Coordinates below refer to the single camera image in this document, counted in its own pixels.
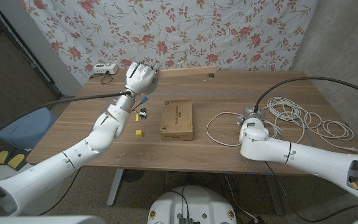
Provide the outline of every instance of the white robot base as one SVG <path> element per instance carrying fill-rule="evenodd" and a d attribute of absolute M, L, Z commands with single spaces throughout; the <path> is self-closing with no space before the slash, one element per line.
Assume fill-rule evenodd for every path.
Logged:
<path fill-rule="evenodd" d="M 223 196 L 206 187 L 187 185 L 166 192 L 149 209 L 147 224 L 168 223 L 236 224 L 237 220 L 233 207 Z"/>

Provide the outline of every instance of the wooden table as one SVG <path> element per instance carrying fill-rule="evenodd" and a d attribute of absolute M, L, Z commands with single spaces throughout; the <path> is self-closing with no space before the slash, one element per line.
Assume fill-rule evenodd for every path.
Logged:
<path fill-rule="evenodd" d="M 78 96 L 107 94 L 123 90 L 126 71 L 120 70 L 111 85 L 100 84 L 101 78 L 92 78 Z M 134 120 L 134 114 L 125 127 L 122 136 L 115 140 L 110 150 L 87 166 L 107 166 L 124 169 L 179 170 L 197 172 L 237 172 L 265 174 L 269 172 L 264 162 L 251 161 L 240 154 L 240 147 L 226 147 L 213 142 L 206 134 L 207 123 L 218 113 L 231 111 L 241 113 L 245 105 L 254 106 L 258 97 L 274 84 L 295 77 L 301 72 L 243 72 L 218 71 L 215 78 L 203 75 L 162 78 L 157 90 L 148 95 L 148 101 L 140 108 L 147 109 L 147 118 Z M 342 118 L 308 80 L 291 82 L 269 93 L 260 104 L 264 107 L 273 96 L 284 96 L 301 105 L 304 109 L 318 113 L 322 119 L 343 122 Z M 161 112 L 164 100 L 192 100 L 194 123 L 193 141 L 162 142 L 159 134 Z M 72 102 L 61 114 L 27 161 L 39 163 L 87 137 L 95 120 L 106 110 L 111 99 L 97 99 Z M 266 119 L 274 122 L 275 117 L 266 111 Z M 211 136 L 230 144 L 238 143 L 239 127 L 236 116 L 225 114 L 210 126 Z M 302 129 L 295 124 L 279 121 L 278 126 L 285 132 L 279 139 L 297 141 Z M 137 138 L 135 131 L 141 129 L 143 138 Z M 330 126 L 340 133 L 340 128 Z M 358 139 L 332 141 L 341 146 L 358 148 Z M 324 142 L 319 136 L 307 131 L 300 142 L 336 152 L 347 152 Z M 277 174 L 302 174 L 301 171 L 284 164 L 271 163 Z"/>

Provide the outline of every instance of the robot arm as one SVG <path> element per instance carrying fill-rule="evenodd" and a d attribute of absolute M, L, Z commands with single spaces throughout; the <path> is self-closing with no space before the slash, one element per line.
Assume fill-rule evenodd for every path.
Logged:
<path fill-rule="evenodd" d="M 241 155 L 273 161 L 326 179 L 358 197 L 358 155 L 331 152 L 268 137 L 260 119 L 245 120 L 240 132 Z"/>
<path fill-rule="evenodd" d="M 0 199 L 0 216 L 19 215 L 30 201 L 107 152 L 114 139 L 123 132 L 136 96 L 155 84 L 159 65 L 143 63 L 144 60 L 140 60 L 131 64 L 125 83 L 125 91 L 131 94 L 120 96 L 114 105 L 110 105 L 96 120 L 88 137 L 34 167 L 0 181 L 0 192 L 5 195 Z"/>

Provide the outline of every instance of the white power adapter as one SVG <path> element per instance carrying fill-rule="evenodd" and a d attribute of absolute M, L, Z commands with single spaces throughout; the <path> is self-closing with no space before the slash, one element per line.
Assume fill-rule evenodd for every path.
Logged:
<path fill-rule="evenodd" d="M 94 66 L 95 74 L 115 74 L 118 66 L 115 63 L 97 63 Z"/>

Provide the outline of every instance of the blue chair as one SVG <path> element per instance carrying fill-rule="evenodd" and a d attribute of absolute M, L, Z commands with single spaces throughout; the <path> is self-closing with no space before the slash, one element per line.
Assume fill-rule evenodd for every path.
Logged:
<path fill-rule="evenodd" d="M 0 139 L 17 149 L 33 149 L 55 120 L 47 108 L 41 108 L 2 129 Z"/>

